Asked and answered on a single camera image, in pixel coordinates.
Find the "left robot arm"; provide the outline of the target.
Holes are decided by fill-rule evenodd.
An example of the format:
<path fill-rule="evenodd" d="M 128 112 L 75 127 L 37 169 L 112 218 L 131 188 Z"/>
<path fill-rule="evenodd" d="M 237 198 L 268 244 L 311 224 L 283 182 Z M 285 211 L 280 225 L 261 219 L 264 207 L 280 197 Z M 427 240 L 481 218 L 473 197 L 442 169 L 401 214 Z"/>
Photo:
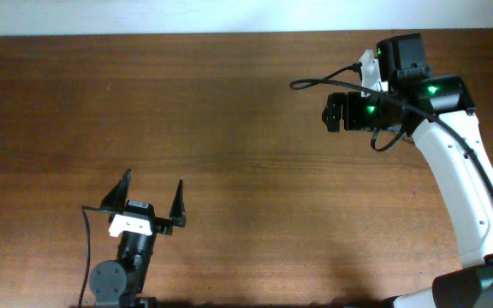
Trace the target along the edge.
<path fill-rule="evenodd" d="M 169 216 L 158 217 L 152 204 L 128 198 L 131 179 L 132 170 L 127 169 L 94 209 L 109 215 L 109 235 L 120 240 L 115 259 L 93 269 L 86 265 L 80 296 L 89 288 L 96 307 L 148 307 L 150 301 L 138 295 L 145 285 L 156 238 L 187 224 L 183 180 L 178 182 Z"/>

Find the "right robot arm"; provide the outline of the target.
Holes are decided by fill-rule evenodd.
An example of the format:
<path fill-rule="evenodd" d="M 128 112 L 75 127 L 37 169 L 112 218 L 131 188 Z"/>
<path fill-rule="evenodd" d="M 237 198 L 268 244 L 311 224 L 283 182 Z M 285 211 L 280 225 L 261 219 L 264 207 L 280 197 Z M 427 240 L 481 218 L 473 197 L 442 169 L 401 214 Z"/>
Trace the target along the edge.
<path fill-rule="evenodd" d="M 380 41 L 353 65 L 359 85 L 329 95 L 329 131 L 409 136 L 434 175 L 453 223 L 461 267 L 387 307 L 493 307 L 493 167 L 464 81 L 436 77 L 417 33 Z"/>

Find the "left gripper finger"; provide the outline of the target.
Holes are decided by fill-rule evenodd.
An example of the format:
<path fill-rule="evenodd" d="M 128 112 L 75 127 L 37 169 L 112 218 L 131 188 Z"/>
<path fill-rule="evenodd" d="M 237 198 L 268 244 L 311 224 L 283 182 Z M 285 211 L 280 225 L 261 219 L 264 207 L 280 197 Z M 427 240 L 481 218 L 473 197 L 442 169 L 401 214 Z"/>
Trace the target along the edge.
<path fill-rule="evenodd" d="M 117 184 L 102 199 L 100 208 L 113 212 L 123 212 L 126 206 L 132 170 L 127 169 Z"/>
<path fill-rule="evenodd" d="M 180 178 L 173 203 L 171 205 L 169 219 L 173 227 L 184 228 L 187 223 L 187 214 L 183 197 L 184 182 Z"/>

